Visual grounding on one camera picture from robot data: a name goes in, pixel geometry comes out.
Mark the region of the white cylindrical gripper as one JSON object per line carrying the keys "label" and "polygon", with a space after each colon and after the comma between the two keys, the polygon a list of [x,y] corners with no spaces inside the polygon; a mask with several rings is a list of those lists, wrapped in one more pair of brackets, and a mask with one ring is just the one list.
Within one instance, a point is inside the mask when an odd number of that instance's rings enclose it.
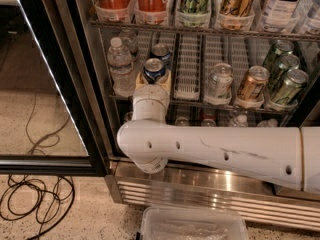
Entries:
{"label": "white cylindrical gripper", "polygon": [[171,91],[171,71],[157,80],[157,84],[148,84],[139,72],[136,78],[136,90],[133,94],[133,120],[153,120],[164,122],[169,106]]}

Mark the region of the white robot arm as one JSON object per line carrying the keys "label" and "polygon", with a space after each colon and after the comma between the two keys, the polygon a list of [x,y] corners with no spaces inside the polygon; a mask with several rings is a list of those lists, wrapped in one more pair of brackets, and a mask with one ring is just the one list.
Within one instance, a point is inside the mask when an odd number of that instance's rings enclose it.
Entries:
{"label": "white robot arm", "polygon": [[320,193],[319,127],[168,125],[170,86],[136,78],[133,116],[118,130],[117,144],[140,170],[153,174],[180,160]]}

